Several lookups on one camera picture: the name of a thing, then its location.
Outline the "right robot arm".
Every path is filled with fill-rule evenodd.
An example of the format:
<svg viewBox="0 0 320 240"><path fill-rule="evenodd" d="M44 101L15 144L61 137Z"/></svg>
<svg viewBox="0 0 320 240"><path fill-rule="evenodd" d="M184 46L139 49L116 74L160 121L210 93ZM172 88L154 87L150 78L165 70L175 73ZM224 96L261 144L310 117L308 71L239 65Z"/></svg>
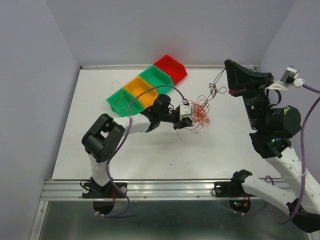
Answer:
<svg viewBox="0 0 320 240"><path fill-rule="evenodd" d="M292 137L303 134L306 121L297 108L290 105L278 108L269 99L271 90L280 93L290 87L304 87L299 71L289 66L276 81L270 72L256 72L230 59L224 66L229 94L243 99L254 150L274 167L291 189L280 189L242 169L230 180L232 195L256 196L285 213L300 230L317 232L320 229L320 185L308 172L305 158L297 156L291 143Z"/></svg>

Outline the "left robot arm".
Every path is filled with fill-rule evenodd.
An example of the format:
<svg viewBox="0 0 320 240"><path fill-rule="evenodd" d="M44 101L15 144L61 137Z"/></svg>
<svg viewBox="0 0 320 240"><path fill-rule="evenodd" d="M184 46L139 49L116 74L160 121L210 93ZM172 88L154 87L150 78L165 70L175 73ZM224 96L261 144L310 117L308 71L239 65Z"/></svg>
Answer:
<svg viewBox="0 0 320 240"><path fill-rule="evenodd" d="M153 104L132 116L111 117L104 113L83 136L81 143L90 158L90 182L83 184L88 193L106 197L111 193L107 167L119 151L129 134L148 133L159 127L161 122L170 123L174 130L193 126L192 107L186 99L176 108L171 107L171 98L160 94Z"/></svg>

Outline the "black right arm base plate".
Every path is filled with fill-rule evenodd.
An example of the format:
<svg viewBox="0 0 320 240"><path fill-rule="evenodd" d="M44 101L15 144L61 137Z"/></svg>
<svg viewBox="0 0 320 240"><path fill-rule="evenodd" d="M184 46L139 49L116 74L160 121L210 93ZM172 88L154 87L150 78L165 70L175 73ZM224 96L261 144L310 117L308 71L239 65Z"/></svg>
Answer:
<svg viewBox="0 0 320 240"><path fill-rule="evenodd" d="M257 197L256 195L245 191L244 184L245 181L217 181L214 183L210 193L217 198L240 198L247 195L250 195L251 197Z"/></svg>

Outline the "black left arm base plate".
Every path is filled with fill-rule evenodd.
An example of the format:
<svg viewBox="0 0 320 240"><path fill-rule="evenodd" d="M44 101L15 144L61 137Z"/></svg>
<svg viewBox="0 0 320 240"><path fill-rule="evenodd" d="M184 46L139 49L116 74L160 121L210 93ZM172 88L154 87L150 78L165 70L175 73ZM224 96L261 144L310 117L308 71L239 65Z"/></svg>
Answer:
<svg viewBox="0 0 320 240"><path fill-rule="evenodd" d="M95 182L80 182L82 187L83 199L125 199L126 197L120 193L110 182L105 186L100 186Z"/></svg>

